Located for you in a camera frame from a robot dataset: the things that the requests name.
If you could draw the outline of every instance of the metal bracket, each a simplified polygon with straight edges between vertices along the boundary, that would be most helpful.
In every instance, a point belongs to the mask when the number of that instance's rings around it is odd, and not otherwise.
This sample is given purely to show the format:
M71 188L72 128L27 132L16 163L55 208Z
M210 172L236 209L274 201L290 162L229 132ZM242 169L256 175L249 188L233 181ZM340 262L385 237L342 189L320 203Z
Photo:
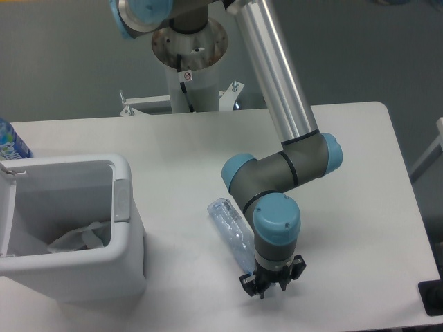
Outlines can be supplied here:
M244 84L234 81L227 90L219 91L219 111L232 111L238 109L237 99L244 88ZM123 90L120 90L120 99L123 105L123 110L120 116L139 116L149 115L153 113L143 113L138 109L162 109L171 107L171 99L168 95L160 95L156 97L145 98L128 98L123 95Z
M443 118L437 121L439 136L429 145L412 166L409 179L413 184L443 154Z

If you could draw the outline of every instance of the bottle label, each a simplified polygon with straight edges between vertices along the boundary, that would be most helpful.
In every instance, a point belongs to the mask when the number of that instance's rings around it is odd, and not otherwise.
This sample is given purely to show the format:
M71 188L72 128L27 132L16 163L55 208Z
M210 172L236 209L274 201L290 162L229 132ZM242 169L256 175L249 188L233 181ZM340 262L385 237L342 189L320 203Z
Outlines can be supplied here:
M15 135L15 141L0 145L0 160L12 160L31 157L31 153L21 138Z

